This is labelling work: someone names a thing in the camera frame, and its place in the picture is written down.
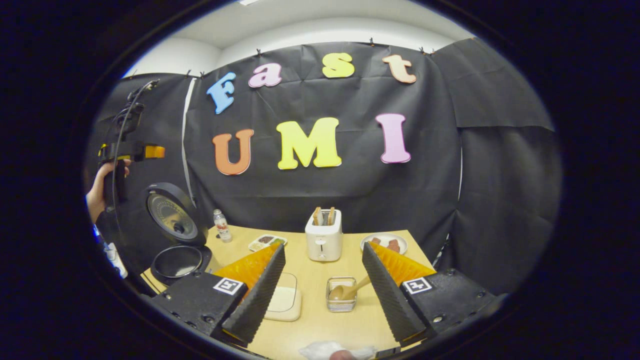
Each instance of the spoon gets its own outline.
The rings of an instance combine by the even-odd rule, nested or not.
[[[338,300],[353,300],[356,297],[356,293],[358,290],[365,285],[371,283],[369,276],[362,279],[356,286],[336,286],[329,293],[329,300],[338,301]]]

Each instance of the white wall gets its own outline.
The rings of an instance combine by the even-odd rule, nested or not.
[[[153,72],[172,72],[186,74],[191,69],[191,75],[200,75],[216,69],[216,62],[220,49],[201,41],[170,37],[148,51],[123,76],[134,73],[149,74]]]
[[[199,76],[218,67],[262,52],[281,47],[314,44],[318,42],[369,42],[373,37],[378,44],[395,45],[426,52],[440,49],[454,42],[453,39],[415,26],[378,19],[332,18],[310,20],[283,26],[246,38],[225,49],[198,40],[170,37],[161,42],[123,77],[153,72],[171,72]]]
[[[313,44],[317,42],[369,42],[395,45],[426,52],[440,49],[454,42],[453,39],[414,26],[378,19],[332,18],[299,22],[265,31],[242,40],[222,50],[216,68],[256,54],[281,47]]]

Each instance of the wooden table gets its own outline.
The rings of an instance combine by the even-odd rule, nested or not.
[[[207,267],[215,272],[220,267],[231,264],[251,253],[248,244],[262,234],[272,234],[286,238],[287,263],[283,272],[298,278],[298,290],[302,293],[302,310],[294,322],[263,320],[248,350],[272,359],[304,359],[298,349],[315,341],[337,341],[343,347],[356,350],[374,346],[378,351],[400,346],[394,340],[385,314],[372,286],[358,291],[358,302],[349,313],[332,313],[326,307],[326,282],[333,276],[353,276],[359,282],[367,272],[362,264],[360,241],[370,233],[344,234],[342,256],[331,263],[312,261],[307,256],[305,233],[285,233],[282,231],[250,229],[229,226],[233,240],[223,243],[216,238],[217,230],[209,230],[207,246],[213,252]],[[430,268],[431,263],[407,231],[389,231],[402,236],[407,241],[406,257]],[[159,291],[166,286],[158,282],[150,269],[143,273],[143,279]]]

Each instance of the water bottle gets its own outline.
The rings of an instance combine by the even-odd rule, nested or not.
[[[227,219],[222,215],[222,211],[220,211],[220,209],[215,209],[213,211],[213,223],[216,224],[216,229],[218,229],[218,234],[220,234],[222,242],[231,242],[231,233],[229,232]]]

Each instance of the toaster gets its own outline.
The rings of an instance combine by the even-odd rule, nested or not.
[[[329,210],[322,209],[322,218],[326,224]],[[334,210],[332,225],[314,225],[311,215],[305,233],[307,234],[307,253],[314,261],[336,261],[342,255],[342,213]]]

